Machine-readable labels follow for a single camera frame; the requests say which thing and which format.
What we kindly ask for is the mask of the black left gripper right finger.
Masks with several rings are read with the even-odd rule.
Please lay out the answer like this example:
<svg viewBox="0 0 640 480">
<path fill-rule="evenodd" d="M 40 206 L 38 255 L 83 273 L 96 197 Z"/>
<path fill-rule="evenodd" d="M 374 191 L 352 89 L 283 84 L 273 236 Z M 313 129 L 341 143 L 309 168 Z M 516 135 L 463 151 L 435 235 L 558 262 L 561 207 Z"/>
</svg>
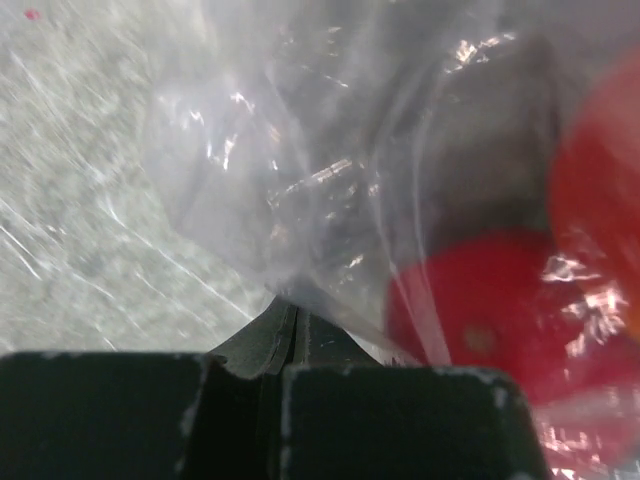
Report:
<svg viewBox="0 0 640 480">
<path fill-rule="evenodd" d="M 292 363 L 379 365 L 345 330 L 303 309 L 296 315 Z"/>
</svg>

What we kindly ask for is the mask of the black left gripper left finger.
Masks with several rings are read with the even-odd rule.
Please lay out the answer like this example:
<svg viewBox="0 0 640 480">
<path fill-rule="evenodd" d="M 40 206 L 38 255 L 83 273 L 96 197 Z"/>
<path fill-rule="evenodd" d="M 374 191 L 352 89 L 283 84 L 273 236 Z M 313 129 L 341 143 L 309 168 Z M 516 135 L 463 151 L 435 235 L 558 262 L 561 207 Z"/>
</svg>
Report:
<svg viewBox="0 0 640 480">
<path fill-rule="evenodd" d="M 279 373 L 294 344 L 298 308 L 280 298 L 210 351 L 235 376 Z"/>
</svg>

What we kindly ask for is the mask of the red fake apple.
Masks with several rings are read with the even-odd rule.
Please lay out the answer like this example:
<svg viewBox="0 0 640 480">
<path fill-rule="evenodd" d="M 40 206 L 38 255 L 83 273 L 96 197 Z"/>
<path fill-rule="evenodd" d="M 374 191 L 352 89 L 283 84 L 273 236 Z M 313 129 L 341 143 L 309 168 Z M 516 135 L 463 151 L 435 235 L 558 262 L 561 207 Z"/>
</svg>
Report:
<svg viewBox="0 0 640 480">
<path fill-rule="evenodd" d="M 506 230 L 442 250 L 389 284 L 386 332 L 425 364 L 499 369 L 534 405 L 639 383 L 639 348 L 609 327 L 544 233 Z"/>
</svg>

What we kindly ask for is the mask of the clear zip top bag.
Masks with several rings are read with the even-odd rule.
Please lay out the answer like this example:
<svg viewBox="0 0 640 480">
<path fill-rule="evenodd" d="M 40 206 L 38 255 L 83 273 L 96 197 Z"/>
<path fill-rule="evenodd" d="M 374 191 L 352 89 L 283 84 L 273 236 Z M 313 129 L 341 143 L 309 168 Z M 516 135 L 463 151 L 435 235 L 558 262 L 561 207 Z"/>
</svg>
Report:
<svg viewBox="0 0 640 480">
<path fill-rule="evenodd" d="M 476 237 L 546 234 L 557 278 L 639 348 L 551 228 L 582 101 L 632 52 L 635 1 L 154 1 L 144 166 L 172 227 L 379 365 L 261 385 L 274 479 L 635 479 L 639 383 L 534 405 L 506 372 L 425 364 L 390 282 Z"/>
</svg>

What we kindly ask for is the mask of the orange fake persimmon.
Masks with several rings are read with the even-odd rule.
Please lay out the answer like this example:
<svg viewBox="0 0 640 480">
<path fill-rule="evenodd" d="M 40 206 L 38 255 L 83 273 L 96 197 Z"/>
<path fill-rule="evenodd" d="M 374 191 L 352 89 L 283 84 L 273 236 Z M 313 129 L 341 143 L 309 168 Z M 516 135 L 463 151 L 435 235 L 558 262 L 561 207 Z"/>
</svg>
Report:
<svg viewBox="0 0 640 480">
<path fill-rule="evenodd" d="M 550 174 L 551 228 L 581 287 L 639 336 L 639 54 L 582 101 Z"/>
</svg>

